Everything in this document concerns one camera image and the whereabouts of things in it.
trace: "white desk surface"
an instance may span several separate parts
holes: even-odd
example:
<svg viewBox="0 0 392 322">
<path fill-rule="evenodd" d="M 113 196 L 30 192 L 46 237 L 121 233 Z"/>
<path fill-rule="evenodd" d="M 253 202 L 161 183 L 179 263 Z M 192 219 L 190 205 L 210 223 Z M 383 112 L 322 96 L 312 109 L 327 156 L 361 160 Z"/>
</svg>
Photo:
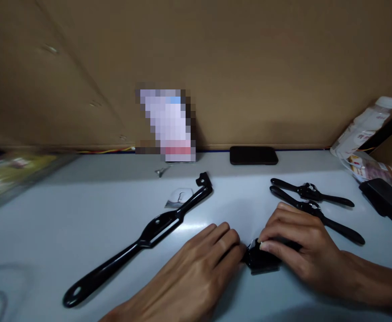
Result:
<svg viewBox="0 0 392 322">
<path fill-rule="evenodd" d="M 270 179 L 314 183 L 325 194 L 351 199 L 353 210 L 323 202 L 326 217 L 358 231 L 357 246 L 327 228 L 338 247 L 392 268 L 392 222 L 378 215 L 358 184 L 328 151 L 278 152 L 276 166 L 232 166 L 229 153 L 205 153 L 195 164 L 165 166 L 157 155 L 90 155 L 74 161 L 0 208 L 0 290 L 8 296 L 4 321 L 97 321 L 141 289 L 197 232 L 229 222 L 242 241 L 257 237 L 279 199 Z M 152 250 L 140 252 L 84 305 L 66 309 L 65 291 L 135 241 L 165 211 L 176 188 L 198 187 L 208 171 L 214 193 L 193 208 Z M 392 316 L 344 307 L 313 293 L 285 267 L 251 276 L 243 269 L 215 313 L 217 321 L 392 321 Z"/>
</svg>

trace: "wire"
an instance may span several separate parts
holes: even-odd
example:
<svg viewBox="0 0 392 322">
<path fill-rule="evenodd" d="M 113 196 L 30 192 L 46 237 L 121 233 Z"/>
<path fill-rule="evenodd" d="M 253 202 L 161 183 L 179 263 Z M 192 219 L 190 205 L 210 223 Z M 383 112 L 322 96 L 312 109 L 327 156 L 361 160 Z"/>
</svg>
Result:
<svg viewBox="0 0 392 322">
<path fill-rule="evenodd" d="M 376 147 L 373 147 L 373 148 L 369 148 L 369 149 L 364 149 L 364 150 L 357 150 L 357 151 L 359 151 L 359 152 L 363 152 L 363 151 L 369 151 L 369 150 L 373 150 L 373 149 L 375 149 Z"/>
<path fill-rule="evenodd" d="M 79 154 L 105 154 L 105 153 L 116 153 L 116 152 L 125 152 L 129 150 L 134 150 L 135 147 L 129 147 L 125 149 L 116 149 L 116 150 L 106 150 L 106 151 L 78 151 Z"/>
</svg>

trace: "smartphone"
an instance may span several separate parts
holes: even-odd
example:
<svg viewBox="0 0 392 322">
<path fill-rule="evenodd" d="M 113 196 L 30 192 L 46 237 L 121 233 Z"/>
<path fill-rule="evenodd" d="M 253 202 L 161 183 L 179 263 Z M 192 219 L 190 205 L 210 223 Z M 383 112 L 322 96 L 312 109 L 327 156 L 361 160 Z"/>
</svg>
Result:
<svg viewBox="0 0 392 322">
<path fill-rule="evenodd" d="M 278 157 L 271 147 L 233 146 L 230 148 L 233 165 L 275 165 Z"/>
</svg>

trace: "left hand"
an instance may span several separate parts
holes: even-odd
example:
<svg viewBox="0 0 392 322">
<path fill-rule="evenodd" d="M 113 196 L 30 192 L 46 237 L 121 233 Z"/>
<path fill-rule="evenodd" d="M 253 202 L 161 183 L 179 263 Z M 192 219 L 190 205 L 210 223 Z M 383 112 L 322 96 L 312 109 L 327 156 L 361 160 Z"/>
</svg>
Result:
<svg viewBox="0 0 392 322">
<path fill-rule="evenodd" d="M 245 245 L 228 223 L 190 239 L 129 301 L 100 322 L 196 322 L 209 316 L 239 267 Z"/>
</svg>

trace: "packaging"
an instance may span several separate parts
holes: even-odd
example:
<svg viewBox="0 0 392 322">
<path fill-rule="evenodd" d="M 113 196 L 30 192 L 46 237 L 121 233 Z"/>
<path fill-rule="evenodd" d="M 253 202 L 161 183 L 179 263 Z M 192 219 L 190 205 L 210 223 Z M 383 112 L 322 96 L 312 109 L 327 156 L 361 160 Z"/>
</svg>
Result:
<svg viewBox="0 0 392 322">
<path fill-rule="evenodd" d="M 0 205 L 77 157 L 72 154 L 30 152 L 5 154 L 0 158 Z"/>
<path fill-rule="evenodd" d="M 392 167 L 375 160 L 364 159 L 352 155 L 347 159 L 353 176 L 359 182 L 365 182 L 375 178 L 384 179 L 392 186 Z"/>
</svg>

